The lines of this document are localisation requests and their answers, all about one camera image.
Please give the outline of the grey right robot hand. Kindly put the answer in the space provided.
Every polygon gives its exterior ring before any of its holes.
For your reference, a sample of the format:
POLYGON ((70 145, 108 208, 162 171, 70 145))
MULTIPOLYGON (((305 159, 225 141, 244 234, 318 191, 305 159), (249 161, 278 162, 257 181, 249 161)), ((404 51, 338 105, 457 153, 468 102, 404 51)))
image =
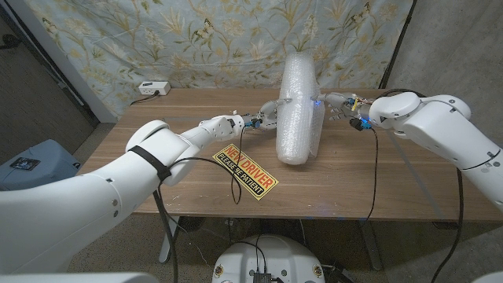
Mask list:
POLYGON ((327 93, 317 94, 311 98, 313 101, 327 102, 330 107, 330 120, 338 119, 368 119, 369 110, 375 101, 363 98, 355 93, 327 93))

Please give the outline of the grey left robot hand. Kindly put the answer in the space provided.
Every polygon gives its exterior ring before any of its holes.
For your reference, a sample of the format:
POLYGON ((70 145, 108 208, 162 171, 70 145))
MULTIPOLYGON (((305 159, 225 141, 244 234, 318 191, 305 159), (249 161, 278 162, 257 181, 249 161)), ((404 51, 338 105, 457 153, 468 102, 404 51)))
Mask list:
POLYGON ((281 98, 266 102, 256 114, 242 116, 245 129, 274 130, 277 127, 277 110, 292 102, 291 98, 281 98))

